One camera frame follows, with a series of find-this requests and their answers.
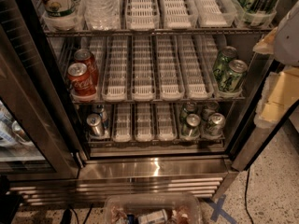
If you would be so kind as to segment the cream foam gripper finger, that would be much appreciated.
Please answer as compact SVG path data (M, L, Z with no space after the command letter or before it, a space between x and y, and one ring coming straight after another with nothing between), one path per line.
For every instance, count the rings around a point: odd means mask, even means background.
M253 51L259 54L270 54L274 53L274 42L276 38L278 28L275 27L270 33L262 38L254 47Z
M279 73L271 72L263 85L254 124L262 129L273 127L298 99L299 67L287 66Z

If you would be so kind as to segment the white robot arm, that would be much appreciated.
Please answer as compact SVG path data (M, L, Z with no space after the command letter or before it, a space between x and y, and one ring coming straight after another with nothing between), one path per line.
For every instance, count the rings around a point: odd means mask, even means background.
M261 129L274 127L299 99L299 1L268 35L253 48L256 53L273 55L285 68L266 79L254 124Z

